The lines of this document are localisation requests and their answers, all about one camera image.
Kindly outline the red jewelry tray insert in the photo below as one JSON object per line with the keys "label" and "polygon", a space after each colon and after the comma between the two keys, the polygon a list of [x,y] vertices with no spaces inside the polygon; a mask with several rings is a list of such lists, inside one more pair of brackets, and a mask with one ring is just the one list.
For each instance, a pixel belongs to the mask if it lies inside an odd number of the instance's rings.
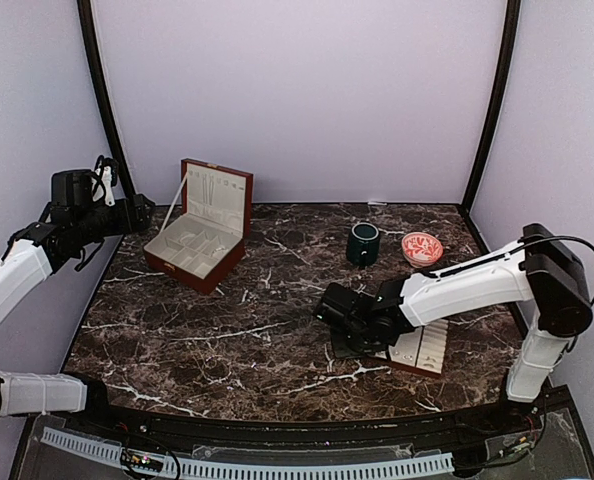
{"label": "red jewelry tray insert", "polygon": [[411,333],[402,334],[394,346],[376,353],[374,358],[400,370],[439,378],[443,369],[448,328],[447,320],[434,321]]}

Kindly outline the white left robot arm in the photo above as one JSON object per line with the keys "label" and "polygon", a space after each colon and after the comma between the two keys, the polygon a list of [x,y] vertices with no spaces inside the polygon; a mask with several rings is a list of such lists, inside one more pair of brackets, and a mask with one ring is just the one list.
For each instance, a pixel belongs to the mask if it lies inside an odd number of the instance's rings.
{"label": "white left robot arm", "polygon": [[[57,222],[47,205],[40,219],[15,232],[0,258],[0,326],[36,286],[71,259],[82,270],[89,260],[85,247],[98,246],[115,235],[143,232],[151,225],[155,203],[142,194],[100,201],[83,209],[71,223]],[[0,370],[0,418],[53,412],[78,413],[97,436],[118,427],[117,412],[109,407],[105,384],[80,374],[15,373]]]}

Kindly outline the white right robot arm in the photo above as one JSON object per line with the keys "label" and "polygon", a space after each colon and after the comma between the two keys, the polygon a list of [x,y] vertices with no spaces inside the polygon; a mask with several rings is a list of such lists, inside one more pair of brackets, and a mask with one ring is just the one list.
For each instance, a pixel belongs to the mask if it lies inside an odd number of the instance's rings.
{"label": "white right robot arm", "polygon": [[526,405],[593,320],[594,294],[572,237],[540,223],[521,237],[473,260],[384,281],[374,296],[331,283],[313,316],[328,325],[353,356],[377,353],[432,322],[497,304],[532,301],[535,317],[506,376],[505,397],[487,413],[498,434],[511,432]]}

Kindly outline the red open jewelry box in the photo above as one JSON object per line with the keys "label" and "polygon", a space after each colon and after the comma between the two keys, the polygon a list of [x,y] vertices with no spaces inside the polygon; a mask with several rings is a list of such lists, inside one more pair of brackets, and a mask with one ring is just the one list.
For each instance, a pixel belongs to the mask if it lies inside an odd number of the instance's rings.
{"label": "red open jewelry box", "polygon": [[172,200],[181,213],[166,213],[147,243],[147,264],[192,289],[210,294],[245,255],[251,230],[254,176],[199,160],[181,161],[181,182]]}

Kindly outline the dark green mug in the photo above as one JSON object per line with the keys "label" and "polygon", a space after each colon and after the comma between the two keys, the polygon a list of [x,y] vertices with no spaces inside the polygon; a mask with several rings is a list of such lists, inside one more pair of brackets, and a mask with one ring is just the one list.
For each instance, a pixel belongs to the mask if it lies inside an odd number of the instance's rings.
{"label": "dark green mug", "polygon": [[359,222],[352,226],[346,246],[346,258],[353,265],[365,268],[378,258],[381,234],[376,226]]}

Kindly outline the red white patterned bowl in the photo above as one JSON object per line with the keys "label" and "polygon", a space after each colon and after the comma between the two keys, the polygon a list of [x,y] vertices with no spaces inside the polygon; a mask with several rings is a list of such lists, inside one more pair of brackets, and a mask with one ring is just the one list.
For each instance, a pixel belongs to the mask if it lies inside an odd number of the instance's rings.
{"label": "red white patterned bowl", "polygon": [[425,232],[411,232],[402,238],[404,257],[414,265],[429,266],[443,256],[442,243]]}

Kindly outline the left black frame post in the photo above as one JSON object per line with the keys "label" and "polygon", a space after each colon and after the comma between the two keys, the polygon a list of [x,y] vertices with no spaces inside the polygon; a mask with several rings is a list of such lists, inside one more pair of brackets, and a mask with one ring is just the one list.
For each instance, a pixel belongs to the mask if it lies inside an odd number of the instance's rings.
{"label": "left black frame post", "polygon": [[125,158],[123,145],[117,128],[111,100],[106,84],[103,61],[97,39],[93,5],[90,0],[77,0],[80,30],[84,44],[89,75],[91,78],[97,108],[101,118],[112,158],[118,161],[118,178],[126,197],[136,194],[129,167]]}

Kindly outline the black frame post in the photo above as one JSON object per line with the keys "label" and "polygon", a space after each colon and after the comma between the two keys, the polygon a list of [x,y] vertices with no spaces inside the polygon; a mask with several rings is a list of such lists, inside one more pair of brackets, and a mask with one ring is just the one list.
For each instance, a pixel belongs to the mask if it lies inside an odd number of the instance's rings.
{"label": "black frame post", "polygon": [[521,4],[521,0],[508,0],[506,2],[499,54],[488,107],[471,172],[460,204],[465,215],[470,215],[472,211],[492,148],[510,73]]}
{"label": "black frame post", "polygon": [[136,194],[129,167],[125,158],[123,145],[117,128],[111,100],[106,84],[103,61],[97,39],[93,5],[90,0],[77,0],[80,30],[84,44],[89,75],[91,78],[97,108],[101,118],[112,158],[118,161],[118,178],[126,197]]}

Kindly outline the black front table rail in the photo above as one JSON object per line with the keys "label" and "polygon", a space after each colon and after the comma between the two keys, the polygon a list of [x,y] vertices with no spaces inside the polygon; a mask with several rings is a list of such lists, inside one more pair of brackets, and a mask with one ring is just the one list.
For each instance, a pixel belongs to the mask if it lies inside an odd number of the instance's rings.
{"label": "black front table rail", "polygon": [[211,420],[118,406],[60,417],[75,430],[175,452],[189,452],[201,445],[325,450],[410,444],[416,451],[466,450],[503,434],[531,429],[524,415],[499,402],[442,413],[341,422]]}

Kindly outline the right black frame post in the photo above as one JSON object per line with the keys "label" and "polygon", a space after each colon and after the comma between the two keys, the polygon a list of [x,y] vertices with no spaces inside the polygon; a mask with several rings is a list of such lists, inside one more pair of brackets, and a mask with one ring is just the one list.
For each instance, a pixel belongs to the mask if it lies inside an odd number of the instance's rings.
{"label": "right black frame post", "polygon": [[470,215],[472,211],[492,148],[510,73],[521,4],[521,0],[508,0],[506,2],[499,54],[488,107],[471,172],[460,204],[465,215]]}

